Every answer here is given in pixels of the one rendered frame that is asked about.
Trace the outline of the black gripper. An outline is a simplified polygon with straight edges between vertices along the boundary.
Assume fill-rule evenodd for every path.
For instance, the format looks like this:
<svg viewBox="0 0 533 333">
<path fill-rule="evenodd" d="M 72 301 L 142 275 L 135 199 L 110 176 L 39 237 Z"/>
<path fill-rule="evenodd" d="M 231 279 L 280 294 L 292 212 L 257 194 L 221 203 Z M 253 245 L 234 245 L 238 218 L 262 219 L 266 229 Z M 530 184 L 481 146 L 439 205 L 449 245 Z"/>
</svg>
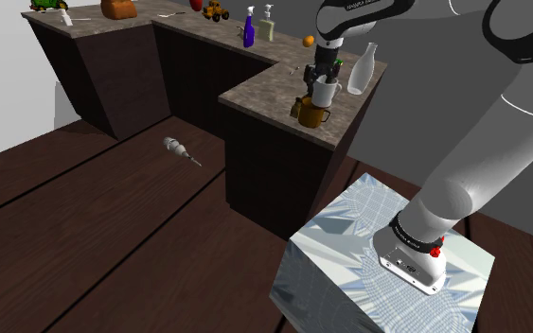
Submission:
<svg viewBox="0 0 533 333">
<path fill-rule="evenodd" d="M 307 64 L 304 70 L 304 82 L 308 88 L 311 88 L 317 77 L 327 75 L 332 77 L 332 81 L 337 79 L 341 65 L 335 64 L 339 49 L 325 48 L 320 45 L 316 46 L 314 55 L 314 64 Z"/>
</svg>

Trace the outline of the white mug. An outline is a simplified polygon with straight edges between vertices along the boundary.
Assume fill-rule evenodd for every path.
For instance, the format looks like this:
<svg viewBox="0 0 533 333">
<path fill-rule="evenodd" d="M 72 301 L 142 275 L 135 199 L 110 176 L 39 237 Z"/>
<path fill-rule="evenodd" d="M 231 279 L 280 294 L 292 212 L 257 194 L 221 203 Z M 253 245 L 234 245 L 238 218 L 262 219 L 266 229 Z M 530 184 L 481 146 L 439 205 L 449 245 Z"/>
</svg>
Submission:
<svg viewBox="0 0 533 333">
<path fill-rule="evenodd" d="M 328 108 L 343 89 L 338 79 L 333 79 L 331 83 L 327 83 L 327 79 L 326 75 L 320 76 L 312 85 L 311 103 L 318 108 Z"/>
</svg>

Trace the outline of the clear glass bottle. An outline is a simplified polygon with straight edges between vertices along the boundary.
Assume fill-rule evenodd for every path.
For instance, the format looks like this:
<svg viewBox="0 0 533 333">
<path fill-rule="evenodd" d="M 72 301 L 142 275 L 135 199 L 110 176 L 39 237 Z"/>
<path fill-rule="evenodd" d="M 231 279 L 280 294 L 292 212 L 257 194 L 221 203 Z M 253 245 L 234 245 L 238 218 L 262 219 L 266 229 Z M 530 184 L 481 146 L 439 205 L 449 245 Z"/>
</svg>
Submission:
<svg viewBox="0 0 533 333">
<path fill-rule="evenodd" d="M 369 43 L 363 55 L 352 67 L 347 83 L 347 91 L 355 96 L 361 95 L 372 79 L 375 68 L 375 53 L 378 45 Z"/>
</svg>

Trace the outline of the ochre yellow mug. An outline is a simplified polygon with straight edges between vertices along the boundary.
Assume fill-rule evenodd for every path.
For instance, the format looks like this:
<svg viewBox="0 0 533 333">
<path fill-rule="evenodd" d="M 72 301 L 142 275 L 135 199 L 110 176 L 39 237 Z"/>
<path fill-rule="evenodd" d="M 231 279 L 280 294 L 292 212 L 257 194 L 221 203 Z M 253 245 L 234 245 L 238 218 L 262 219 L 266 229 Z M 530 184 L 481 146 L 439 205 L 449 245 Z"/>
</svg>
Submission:
<svg viewBox="0 0 533 333">
<path fill-rule="evenodd" d="M 330 111 L 314 106 L 310 97 L 304 96 L 301 98 L 298 122 L 302 126 L 312 129 L 317 128 L 322 123 L 327 122 L 330 115 Z"/>
</svg>

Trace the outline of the pale green spray bottle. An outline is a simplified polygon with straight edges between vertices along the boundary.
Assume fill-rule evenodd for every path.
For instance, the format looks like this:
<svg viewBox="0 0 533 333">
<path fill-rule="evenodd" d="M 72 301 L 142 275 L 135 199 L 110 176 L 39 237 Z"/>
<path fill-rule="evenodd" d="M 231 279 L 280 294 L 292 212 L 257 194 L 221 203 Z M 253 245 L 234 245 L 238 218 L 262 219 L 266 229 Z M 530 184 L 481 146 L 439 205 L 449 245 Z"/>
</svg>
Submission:
<svg viewBox="0 0 533 333">
<path fill-rule="evenodd" d="M 266 4 L 264 11 L 264 18 L 258 22 L 258 38 L 271 42 L 274 38 L 275 22 L 271 19 L 271 8 L 273 4 Z"/>
</svg>

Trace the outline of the blue spray bottle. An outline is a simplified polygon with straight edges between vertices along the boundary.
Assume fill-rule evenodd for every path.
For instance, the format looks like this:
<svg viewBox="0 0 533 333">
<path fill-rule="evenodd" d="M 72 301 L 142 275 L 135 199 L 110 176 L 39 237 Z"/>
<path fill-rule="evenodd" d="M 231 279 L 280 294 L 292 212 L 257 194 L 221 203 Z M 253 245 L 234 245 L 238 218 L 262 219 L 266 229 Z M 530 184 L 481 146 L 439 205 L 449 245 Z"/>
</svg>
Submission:
<svg viewBox="0 0 533 333">
<path fill-rule="evenodd" d="M 247 8 L 246 20 L 243 28 L 243 46 L 249 48 L 254 44 L 255 41 L 255 29 L 252 25 L 252 18 L 254 14 L 254 6 L 249 6 Z"/>
</svg>

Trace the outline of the dark brown counter cabinet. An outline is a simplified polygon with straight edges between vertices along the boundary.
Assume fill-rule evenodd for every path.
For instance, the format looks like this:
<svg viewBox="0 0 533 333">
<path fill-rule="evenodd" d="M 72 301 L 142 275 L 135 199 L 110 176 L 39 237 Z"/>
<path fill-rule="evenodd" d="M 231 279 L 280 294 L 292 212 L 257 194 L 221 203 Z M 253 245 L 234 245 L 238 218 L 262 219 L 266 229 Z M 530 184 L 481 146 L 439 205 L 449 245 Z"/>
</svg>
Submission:
<svg viewBox="0 0 533 333">
<path fill-rule="evenodd" d="M 137 0 L 137 16 L 104 17 L 97 6 L 31 11 L 27 21 L 76 113 L 124 139 L 176 116 L 224 142 L 229 205 L 288 238 L 322 207 L 376 92 L 341 93 L 315 129 L 290 116 L 303 96 L 311 50 L 276 34 L 245 48 L 235 20 L 212 23 L 169 0 Z M 157 14 L 185 11 L 160 18 Z M 293 75 L 295 67 L 301 69 Z"/>
</svg>

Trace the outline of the yellow toy vehicle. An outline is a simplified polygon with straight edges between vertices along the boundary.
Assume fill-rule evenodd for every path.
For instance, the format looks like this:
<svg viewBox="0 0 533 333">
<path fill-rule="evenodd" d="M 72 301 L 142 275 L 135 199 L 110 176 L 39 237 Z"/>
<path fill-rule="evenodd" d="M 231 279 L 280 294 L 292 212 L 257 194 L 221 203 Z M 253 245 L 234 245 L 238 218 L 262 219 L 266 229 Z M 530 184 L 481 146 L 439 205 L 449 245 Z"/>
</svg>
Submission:
<svg viewBox="0 0 533 333">
<path fill-rule="evenodd" d="M 212 20 L 214 22 L 229 19 L 229 11 L 223 9 L 218 0 L 209 0 L 207 6 L 202 9 L 202 15 L 207 20 Z"/>
</svg>

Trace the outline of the white grey hand tool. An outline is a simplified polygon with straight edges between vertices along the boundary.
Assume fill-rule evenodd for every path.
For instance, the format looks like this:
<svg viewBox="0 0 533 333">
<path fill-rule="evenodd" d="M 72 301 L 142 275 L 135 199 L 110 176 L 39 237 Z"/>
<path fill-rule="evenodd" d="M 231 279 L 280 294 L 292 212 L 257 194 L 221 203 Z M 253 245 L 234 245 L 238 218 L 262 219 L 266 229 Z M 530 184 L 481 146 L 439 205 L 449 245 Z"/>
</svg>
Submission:
<svg viewBox="0 0 533 333">
<path fill-rule="evenodd" d="M 188 154 L 185 146 L 182 145 L 177 139 L 165 137 L 163 139 L 163 145 L 168 149 L 168 151 L 171 151 L 178 156 L 186 157 L 194 164 L 198 165 L 199 167 L 201 166 L 201 164 L 196 159 L 194 159 L 191 155 Z"/>
</svg>

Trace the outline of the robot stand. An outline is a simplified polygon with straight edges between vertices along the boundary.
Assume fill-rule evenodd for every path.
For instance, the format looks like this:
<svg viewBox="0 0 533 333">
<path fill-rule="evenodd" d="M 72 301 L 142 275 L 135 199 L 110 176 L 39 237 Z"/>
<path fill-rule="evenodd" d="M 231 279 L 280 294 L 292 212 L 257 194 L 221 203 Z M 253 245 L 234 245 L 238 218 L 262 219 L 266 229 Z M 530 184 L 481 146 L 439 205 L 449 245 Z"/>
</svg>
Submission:
<svg viewBox="0 0 533 333">
<path fill-rule="evenodd" d="M 297 333 L 471 333 L 494 257 L 450 230 L 444 286 L 420 290 L 373 246 L 407 202 L 364 174 L 290 237 L 270 297 Z"/>
</svg>

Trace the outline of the brown bread loaf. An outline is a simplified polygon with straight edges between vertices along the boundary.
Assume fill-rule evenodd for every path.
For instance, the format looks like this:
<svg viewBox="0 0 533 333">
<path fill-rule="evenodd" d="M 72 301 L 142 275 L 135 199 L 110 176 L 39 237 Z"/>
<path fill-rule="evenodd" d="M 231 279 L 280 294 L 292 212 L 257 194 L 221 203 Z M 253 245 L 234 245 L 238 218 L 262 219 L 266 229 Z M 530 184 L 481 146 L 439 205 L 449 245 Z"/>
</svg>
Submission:
<svg viewBox="0 0 533 333">
<path fill-rule="evenodd" d="M 100 8 L 103 16 L 112 20 L 129 19 L 137 16 L 132 0 L 100 0 Z"/>
</svg>

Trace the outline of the green toy tractor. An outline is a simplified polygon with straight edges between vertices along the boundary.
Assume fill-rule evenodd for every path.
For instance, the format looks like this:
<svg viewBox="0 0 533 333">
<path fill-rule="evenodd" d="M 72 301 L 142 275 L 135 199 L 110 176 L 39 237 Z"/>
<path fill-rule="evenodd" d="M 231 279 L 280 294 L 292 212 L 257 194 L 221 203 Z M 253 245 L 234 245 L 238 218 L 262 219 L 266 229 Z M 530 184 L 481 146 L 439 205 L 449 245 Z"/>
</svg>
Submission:
<svg viewBox="0 0 533 333">
<path fill-rule="evenodd" d="M 48 9 L 68 9 L 64 0 L 30 0 L 29 8 L 35 11 L 47 11 Z"/>
</svg>

